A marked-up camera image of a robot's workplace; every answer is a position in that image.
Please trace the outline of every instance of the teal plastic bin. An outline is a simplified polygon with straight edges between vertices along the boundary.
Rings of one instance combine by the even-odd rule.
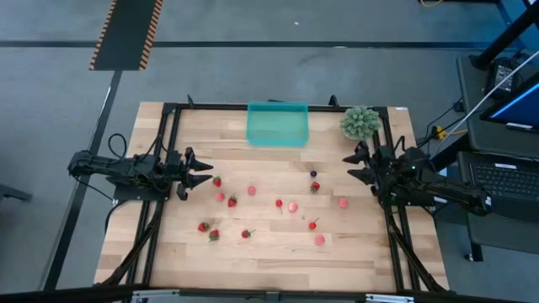
[[[247,140],[253,146],[304,146],[309,141],[308,113],[302,102],[249,102]]]

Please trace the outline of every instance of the gray carpet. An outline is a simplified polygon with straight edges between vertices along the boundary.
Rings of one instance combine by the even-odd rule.
[[[108,1],[6,0],[0,40],[95,40]],[[503,30],[494,5],[416,1],[166,2],[157,40],[488,41]],[[0,204],[0,292],[36,290],[74,185],[66,166],[87,147],[111,72],[90,72],[92,49],[0,49],[0,183],[34,194]],[[460,97],[455,50],[154,49],[144,72],[124,72],[105,133],[131,135],[141,101],[245,103],[268,98],[406,106],[417,137]],[[458,117],[450,113],[441,124]],[[103,178],[93,185],[111,193]],[[89,190],[59,287],[89,286],[107,200]],[[453,290],[538,301],[537,256],[485,249],[468,263],[462,227],[438,225]],[[188,299],[184,301],[203,301]]]

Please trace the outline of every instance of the strawberry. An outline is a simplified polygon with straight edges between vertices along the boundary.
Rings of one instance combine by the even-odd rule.
[[[218,230],[210,231],[209,237],[210,237],[210,242],[219,240],[219,231]]]
[[[318,235],[316,238],[314,238],[314,241],[318,246],[322,246],[323,243],[326,242],[326,239],[324,239],[322,235]]]
[[[316,193],[318,190],[320,189],[320,183],[318,182],[313,182],[311,184],[311,193]]]
[[[213,178],[213,184],[217,187],[221,187],[221,177],[217,176],[215,178]]]
[[[297,204],[296,204],[296,203],[293,203],[293,202],[290,203],[290,204],[288,204],[288,210],[289,210],[290,212],[296,212],[296,210],[297,210]]]
[[[225,200],[225,194],[224,194],[224,193],[219,193],[219,194],[217,194],[217,195],[216,195],[216,199],[217,199],[217,201],[219,201],[219,202],[224,201],[224,200]]]
[[[279,207],[280,213],[282,214],[283,210],[281,209],[281,206],[283,205],[283,201],[281,199],[277,199],[275,201],[275,205],[277,205],[277,207]]]
[[[208,231],[208,228],[210,228],[210,225],[207,222],[202,222],[199,224],[199,231]]]
[[[254,186],[249,186],[247,192],[249,195],[254,195],[256,194],[256,188]]]
[[[248,237],[251,237],[251,234],[254,231],[256,231],[256,230],[252,230],[252,231],[244,230],[244,231],[242,231],[242,237],[247,239]]]
[[[236,206],[236,204],[237,204],[236,196],[235,195],[230,196],[230,198],[228,198],[228,207],[234,207]]]
[[[346,208],[348,206],[348,200],[346,198],[339,199],[340,208]]]
[[[317,228],[317,223],[316,223],[316,221],[318,221],[318,219],[319,219],[319,218],[317,218],[315,221],[309,223],[309,229],[312,229],[312,230],[313,230],[313,229]]]

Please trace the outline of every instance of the butcher block tabletop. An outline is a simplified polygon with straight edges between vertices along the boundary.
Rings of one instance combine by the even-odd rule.
[[[146,152],[157,134],[163,103],[141,103],[128,156]],[[388,108],[392,137],[415,142],[408,110]],[[246,110],[184,109],[176,150],[193,147],[197,159],[214,166],[220,176],[189,191],[181,201],[174,193],[165,203],[150,285],[154,287],[224,290],[395,291],[387,228],[382,208],[368,186],[346,171],[344,163],[356,141],[339,129],[343,113],[309,113],[309,141],[301,148],[260,148],[246,140]],[[167,130],[172,119],[168,119]],[[168,142],[168,131],[164,142]],[[385,142],[383,131],[382,144]],[[315,178],[310,172],[315,170]],[[312,181],[320,183],[312,194]],[[248,195],[248,187],[256,195]],[[235,194],[237,205],[218,202],[222,191]],[[340,208],[339,199],[348,199]],[[283,201],[282,212],[275,201]],[[297,203],[295,213],[289,203]],[[110,218],[95,281],[108,278],[133,245],[141,201],[130,201]],[[414,251],[436,281],[447,287],[446,271],[434,222],[419,207],[407,207]],[[316,221],[315,230],[308,225]],[[210,242],[201,222],[218,229]],[[242,238],[243,230],[255,230]],[[315,237],[323,235],[318,246]],[[139,259],[141,281],[146,252]],[[405,285],[408,265],[401,252]]]

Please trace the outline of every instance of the green plant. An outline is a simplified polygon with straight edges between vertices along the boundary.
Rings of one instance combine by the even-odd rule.
[[[340,129],[351,140],[364,140],[380,128],[378,113],[365,106],[346,109],[340,121]]]

